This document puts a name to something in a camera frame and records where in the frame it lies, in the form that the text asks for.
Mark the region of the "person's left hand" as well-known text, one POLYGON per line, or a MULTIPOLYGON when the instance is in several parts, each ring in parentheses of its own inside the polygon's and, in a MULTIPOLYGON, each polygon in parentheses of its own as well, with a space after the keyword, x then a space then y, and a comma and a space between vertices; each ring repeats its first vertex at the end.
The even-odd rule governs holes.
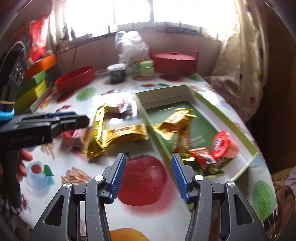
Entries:
POLYGON ((22 149, 20 152, 20 156, 19 156, 19 160, 18 160, 18 172, 16 174, 16 181, 17 182, 21 182, 22 179, 24 177, 27 176, 27 170, 26 167, 24 165, 24 161, 32 161, 33 160, 33 156, 30 152, 22 149))

